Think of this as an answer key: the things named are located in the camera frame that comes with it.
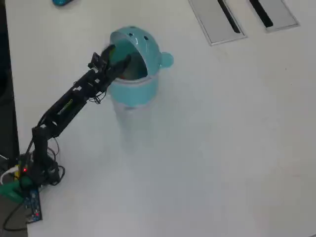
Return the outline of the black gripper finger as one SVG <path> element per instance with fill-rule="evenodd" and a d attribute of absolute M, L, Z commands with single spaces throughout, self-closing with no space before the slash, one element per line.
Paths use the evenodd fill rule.
<path fill-rule="evenodd" d="M 108 45 L 104 50 L 103 50 L 103 61 L 106 64 L 109 64 L 109 61 L 111 59 L 111 56 L 113 52 L 115 51 L 116 46 L 115 45 Z"/>
<path fill-rule="evenodd" d="M 131 56 L 128 54 L 124 59 L 112 64 L 112 72 L 116 77 L 120 77 L 128 68 L 131 61 Z"/>

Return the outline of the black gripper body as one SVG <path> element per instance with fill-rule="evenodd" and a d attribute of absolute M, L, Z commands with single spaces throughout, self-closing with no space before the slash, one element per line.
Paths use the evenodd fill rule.
<path fill-rule="evenodd" d="M 114 81 L 115 65 L 100 65 L 93 63 L 92 68 L 95 72 L 94 79 L 92 80 L 94 86 L 110 86 Z"/>

